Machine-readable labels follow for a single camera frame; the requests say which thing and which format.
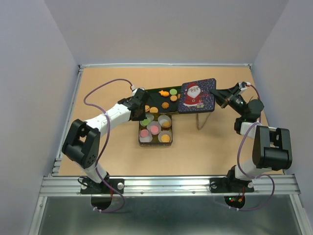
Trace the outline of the orange round cookie packed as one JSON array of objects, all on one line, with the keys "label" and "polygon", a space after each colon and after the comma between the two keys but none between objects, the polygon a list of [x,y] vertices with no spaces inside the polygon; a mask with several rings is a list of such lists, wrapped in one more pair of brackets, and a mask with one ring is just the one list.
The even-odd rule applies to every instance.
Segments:
[{"label": "orange round cookie packed", "polygon": [[169,121],[163,122],[163,123],[162,123],[162,127],[164,127],[164,128],[169,128],[169,127],[171,127],[171,122],[169,122]]}]

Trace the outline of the metal tongs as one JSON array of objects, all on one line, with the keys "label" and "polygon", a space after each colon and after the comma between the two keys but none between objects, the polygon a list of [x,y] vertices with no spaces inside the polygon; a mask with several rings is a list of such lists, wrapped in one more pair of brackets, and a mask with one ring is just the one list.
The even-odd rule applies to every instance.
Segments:
[{"label": "metal tongs", "polygon": [[201,129],[205,126],[205,124],[206,124],[208,118],[210,117],[210,115],[211,115],[211,113],[209,113],[209,114],[206,116],[206,118],[205,118],[205,120],[203,121],[203,123],[200,123],[199,114],[196,114],[196,128],[197,128],[197,130],[201,130]]}]

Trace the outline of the gold tin lid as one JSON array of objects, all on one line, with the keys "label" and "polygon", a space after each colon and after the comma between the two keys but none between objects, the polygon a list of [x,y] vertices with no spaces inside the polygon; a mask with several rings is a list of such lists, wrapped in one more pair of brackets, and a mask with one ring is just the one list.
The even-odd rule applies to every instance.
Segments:
[{"label": "gold tin lid", "polygon": [[178,104],[179,114],[211,113],[215,110],[215,97],[210,92],[216,89],[216,79],[183,83]]}]

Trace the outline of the pink round cookie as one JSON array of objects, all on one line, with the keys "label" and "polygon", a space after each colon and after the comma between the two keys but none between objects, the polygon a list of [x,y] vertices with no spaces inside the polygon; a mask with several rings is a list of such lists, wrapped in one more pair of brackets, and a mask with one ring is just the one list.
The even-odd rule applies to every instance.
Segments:
[{"label": "pink round cookie", "polygon": [[153,134],[157,134],[157,133],[159,132],[159,127],[156,126],[156,125],[152,125],[152,126],[150,127],[150,131],[151,131],[151,133],[153,133]]}]

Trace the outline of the gold cookie tin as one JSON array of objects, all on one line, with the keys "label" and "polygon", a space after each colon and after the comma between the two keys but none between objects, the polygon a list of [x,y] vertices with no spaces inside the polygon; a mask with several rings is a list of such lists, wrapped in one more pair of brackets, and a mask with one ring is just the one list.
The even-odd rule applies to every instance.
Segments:
[{"label": "gold cookie tin", "polygon": [[171,146],[173,143],[173,122],[170,114],[147,113],[139,122],[138,143],[140,146]]}]

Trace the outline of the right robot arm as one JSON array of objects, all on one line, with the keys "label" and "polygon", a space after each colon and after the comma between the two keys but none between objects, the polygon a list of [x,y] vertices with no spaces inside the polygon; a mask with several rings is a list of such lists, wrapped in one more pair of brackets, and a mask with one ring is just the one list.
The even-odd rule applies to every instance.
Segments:
[{"label": "right robot arm", "polygon": [[264,105],[258,97],[246,102],[243,91],[252,85],[239,82],[234,87],[222,90],[211,90],[216,103],[225,108],[230,106],[240,117],[235,120],[237,134],[253,139],[252,157],[250,160],[233,166],[225,177],[211,178],[209,190],[212,193],[253,192],[253,180],[269,171],[289,169],[292,164],[291,138],[288,129],[268,127],[261,124]]}]

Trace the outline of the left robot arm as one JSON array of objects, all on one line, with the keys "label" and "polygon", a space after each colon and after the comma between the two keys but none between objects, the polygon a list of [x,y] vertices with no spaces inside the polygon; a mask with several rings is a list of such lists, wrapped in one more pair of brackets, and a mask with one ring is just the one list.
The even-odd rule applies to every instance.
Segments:
[{"label": "left robot arm", "polygon": [[98,193],[109,187],[108,173],[98,164],[101,138],[109,136],[113,128],[125,122],[144,120],[149,97],[145,90],[135,89],[131,97],[118,101],[108,111],[85,121],[76,119],[71,124],[62,153],[80,166]]}]

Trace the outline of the green round cookie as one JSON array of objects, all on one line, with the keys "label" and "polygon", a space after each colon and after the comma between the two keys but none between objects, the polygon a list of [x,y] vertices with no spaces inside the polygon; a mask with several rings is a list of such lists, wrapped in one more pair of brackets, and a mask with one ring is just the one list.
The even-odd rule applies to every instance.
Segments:
[{"label": "green round cookie", "polygon": [[143,121],[141,121],[141,125],[142,126],[147,126],[147,125],[149,125],[150,124],[150,119],[148,119],[148,118],[146,118],[146,119],[144,119]]}]

